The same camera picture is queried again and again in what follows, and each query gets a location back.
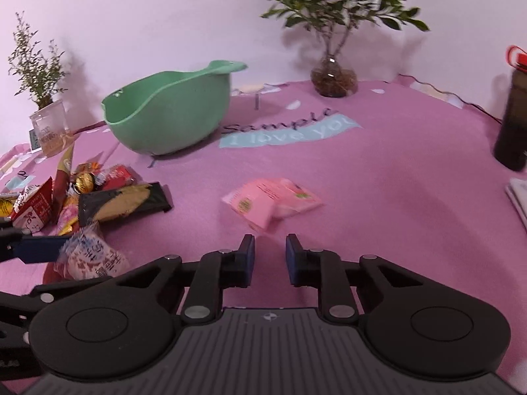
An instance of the light blue banner print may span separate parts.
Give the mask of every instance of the light blue banner print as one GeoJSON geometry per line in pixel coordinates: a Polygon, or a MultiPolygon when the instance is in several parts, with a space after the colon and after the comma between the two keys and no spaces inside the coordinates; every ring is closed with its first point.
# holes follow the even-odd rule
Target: light blue banner print
{"type": "Polygon", "coordinates": [[[324,120],[294,129],[253,130],[228,134],[220,140],[220,148],[247,148],[263,145],[287,145],[303,141],[319,141],[341,134],[360,125],[343,114],[334,114],[324,120]]]}

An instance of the pink tablecloth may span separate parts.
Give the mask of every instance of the pink tablecloth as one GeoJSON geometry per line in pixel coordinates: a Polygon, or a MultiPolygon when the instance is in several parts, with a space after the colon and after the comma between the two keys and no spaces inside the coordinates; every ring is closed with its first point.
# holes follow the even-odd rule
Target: pink tablecloth
{"type": "MultiPolygon", "coordinates": [[[[344,99],[322,98],[309,83],[281,89],[262,95],[259,110],[252,96],[233,98],[222,125],[250,130],[264,123],[269,129],[269,123],[281,127],[308,120],[311,113],[318,118],[330,108],[362,128],[320,141],[255,148],[220,148],[218,133],[153,165],[151,157],[119,144],[106,127],[83,133],[74,166],[89,159],[127,164],[145,181],[168,185],[174,204],[167,214],[106,225],[109,243],[136,266],[169,253],[189,261],[210,250],[235,249],[251,230],[220,198],[254,178],[290,178],[325,206],[258,235],[253,284],[227,290],[226,306],[315,305],[314,290],[288,282],[284,242],[288,233],[297,233],[307,248],[334,250],[346,260],[380,255],[496,306],[512,327],[499,372],[517,379],[515,367],[527,360],[527,236],[504,192],[514,174],[491,154],[499,125],[477,110],[380,81],[361,83],[357,94],[344,99]]],[[[14,172],[31,173],[34,182],[54,176],[58,157],[40,157],[32,155],[14,172]]],[[[43,268],[2,263],[0,290],[29,291],[41,282],[43,268]]]]}

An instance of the potted plant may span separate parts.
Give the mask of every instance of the potted plant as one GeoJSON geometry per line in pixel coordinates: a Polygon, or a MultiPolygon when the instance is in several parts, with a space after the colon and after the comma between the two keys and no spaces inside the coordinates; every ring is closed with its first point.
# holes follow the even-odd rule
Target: potted plant
{"type": "Polygon", "coordinates": [[[57,85],[66,75],[60,61],[64,52],[59,53],[51,40],[49,56],[45,57],[42,49],[37,48],[40,41],[33,39],[38,31],[31,31],[23,15],[16,14],[18,25],[13,33],[16,48],[7,59],[9,74],[19,76],[20,89],[15,96],[29,91],[31,100],[38,106],[38,111],[30,116],[31,122],[44,154],[51,156],[65,148],[68,142],[64,105],[61,99],[53,101],[56,93],[66,90],[57,85]]]}
{"type": "Polygon", "coordinates": [[[285,18],[285,27],[303,25],[313,30],[325,45],[325,53],[311,73],[317,92],[323,96],[342,97],[356,90],[357,76],[352,70],[342,70],[337,57],[352,30],[362,21],[400,30],[401,24],[411,24],[421,31],[428,26],[416,19],[420,9],[404,7],[405,0],[270,0],[275,3],[262,15],[285,18]]]}

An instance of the black package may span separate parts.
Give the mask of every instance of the black package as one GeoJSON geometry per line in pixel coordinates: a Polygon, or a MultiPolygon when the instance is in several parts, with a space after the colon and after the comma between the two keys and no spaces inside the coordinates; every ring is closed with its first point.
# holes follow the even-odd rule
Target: black package
{"type": "Polygon", "coordinates": [[[169,211],[172,206],[159,183],[131,185],[116,190],[81,194],[78,221],[81,227],[91,220],[104,222],[138,212],[169,211]]]}

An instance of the black water bottle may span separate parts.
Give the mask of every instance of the black water bottle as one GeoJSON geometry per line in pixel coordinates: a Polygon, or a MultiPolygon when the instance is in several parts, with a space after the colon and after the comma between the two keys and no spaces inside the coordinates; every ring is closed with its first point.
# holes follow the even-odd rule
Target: black water bottle
{"type": "Polygon", "coordinates": [[[515,68],[500,134],[494,145],[494,157],[513,171],[522,171],[527,163],[527,53],[517,46],[508,50],[507,61],[515,68]],[[519,49],[516,64],[513,51],[519,49]]]}

